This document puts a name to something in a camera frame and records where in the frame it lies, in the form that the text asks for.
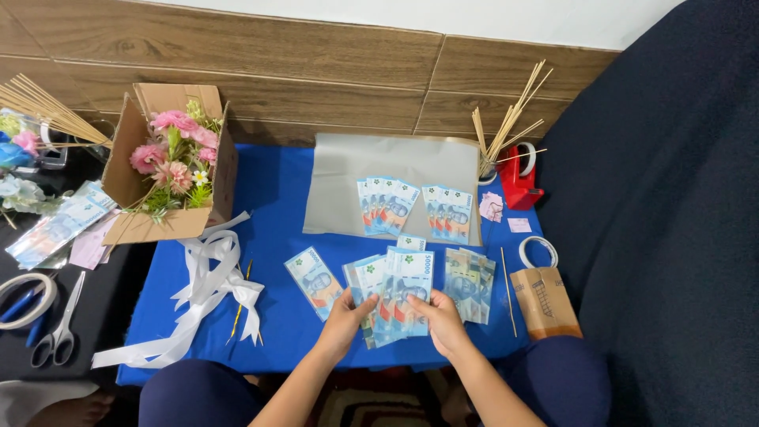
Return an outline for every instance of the hand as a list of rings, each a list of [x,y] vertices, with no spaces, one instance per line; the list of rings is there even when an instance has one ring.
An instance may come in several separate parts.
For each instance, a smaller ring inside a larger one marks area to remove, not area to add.
[[[351,290],[343,291],[340,298],[335,300],[322,334],[313,348],[322,351],[330,362],[337,365],[351,348],[353,337],[356,336],[358,325],[366,315],[374,310],[380,296],[374,294],[357,308],[354,308]]]
[[[432,342],[437,351],[448,360],[459,350],[472,345],[451,297],[432,289],[430,304],[413,295],[408,296],[408,303],[430,320]]]

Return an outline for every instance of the cardboard box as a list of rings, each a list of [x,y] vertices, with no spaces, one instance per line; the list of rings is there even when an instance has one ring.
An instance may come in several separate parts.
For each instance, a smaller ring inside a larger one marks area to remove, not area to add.
[[[121,208],[133,207],[150,190],[151,182],[132,168],[129,156],[134,149],[145,144],[149,137],[147,126],[153,112],[170,109],[186,111],[187,102],[197,100],[207,116],[224,119],[219,136],[216,166],[211,168],[213,183],[212,204],[197,209],[170,210],[163,221],[155,224],[144,213],[121,213],[109,231],[103,245],[118,243],[153,242],[156,240],[197,237],[207,226],[231,219],[232,201],[235,198],[238,153],[227,130],[226,103],[222,110],[216,86],[197,84],[135,84],[134,90],[145,112],[142,115],[128,93],[118,121],[113,149],[103,173],[102,184],[106,194]]]
[[[525,268],[510,277],[532,340],[554,335],[582,338],[559,270],[555,267]]]

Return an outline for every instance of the blue table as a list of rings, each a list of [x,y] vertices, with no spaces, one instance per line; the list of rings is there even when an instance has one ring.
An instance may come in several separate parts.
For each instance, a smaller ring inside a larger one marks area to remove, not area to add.
[[[392,241],[366,239],[337,234],[306,235],[303,227],[306,200],[313,168],[313,150],[286,147],[238,145],[240,163],[235,188],[235,212],[252,213],[252,218],[236,227],[241,243],[240,264],[245,268],[253,259],[250,279],[266,288],[256,304],[261,318],[264,346],[254,346],[250,339],[233,340],[225,345],[235,320],[238,304],[231,294],[214,312],[203,319],[190,351],[185,358],[208,359],[224,363],[243,373],[289,372],[316,342],[323,323],[319,320],[283,263],[293,255],[314,246],[330,270],[345,287],[342,265],[370,255],[385,253]],[[492,191],[502,195],[496,183],[480,187],[480,193]],[[532,233],[511,233],[507,217],[528,218]],[[488,358],[507,356],[528,342],[524,319],[513,288],[510,289],[514,321],[518,336],[514,337],[509,317],[509,301],[503,278],[500,249],[503,247],[509,273],[524,268],[519,255],[519,243],[534,234],[541,235],[534,210],[505,211],[501,223],[482,220],[484,247],[468,247],[497,261],[490,324],[467,323],[467,331],[477,347]],[[442,289],[445,270],[445,248],[431,243],[427,250],[435,251],[434,287]],[[548,255],[536,244],[528,245],[528,255],[534,264],[547,265]],[[160,242],[145,287],[134,309],[126,344],[142,343],[165,338],[175,328],[176,318],[187,305],[174,311],[170,299],[188,282],[184,264],[184,248],[176,241]],[[239,337],[241,327],[236,334]],[[377,350],[367,350],[361,334],[357,334],[348,355],[338,368],[385,368],[413,365],[416,369],[447,364],[435,351],[429,337],[415,337],[390,344]],[[157,372],[155,369],[119,366],[117,383],[142,385]]]

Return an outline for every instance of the pink carnation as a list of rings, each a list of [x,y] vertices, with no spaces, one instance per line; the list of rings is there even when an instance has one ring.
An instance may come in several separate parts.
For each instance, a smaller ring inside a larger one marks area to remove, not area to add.
[[[129,163],[139,173],[153,173],[156,166],[165,161],[166,151],[162,145],[140,145],[129,157]]]
[[[185,112],[181,112],[176,109],[170,109],[160,114],[153,113],[153,121],[150,125],[156,128],[157,131],[161,131],[170,125],[174,125],[179,129],[179,134],[183,138],[189,138],[193,132],[195,132],[200,125],[193,120],[192,117]]]
[[[37,153],[37,135],[32,131],[23,131],[13,137],[13,143],[23,148],[24,151],[33,157],[39,156]]]
[[[197,158],[205,162],[208,162],[212,165],[215,165],[216,164],[216,150],[212,148],[201,148],[200,151],[197,152]]]
[[[165,187],[168,183],[172,193],[184,193],[192,187],[192,172],[182,162],[165,162],[156,167],[153,175],[159,187]]]
[[[191,137],[197,141],[198,144],[208,147],[217,148],[219,146],[219,136],[214,131],[209,131],[203,126],[198,126]]]

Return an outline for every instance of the white wall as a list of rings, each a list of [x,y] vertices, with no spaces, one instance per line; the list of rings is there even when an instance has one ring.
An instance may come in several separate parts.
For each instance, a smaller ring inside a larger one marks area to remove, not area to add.
[[[155,0],[219,11],[624,49],[683,0]]]

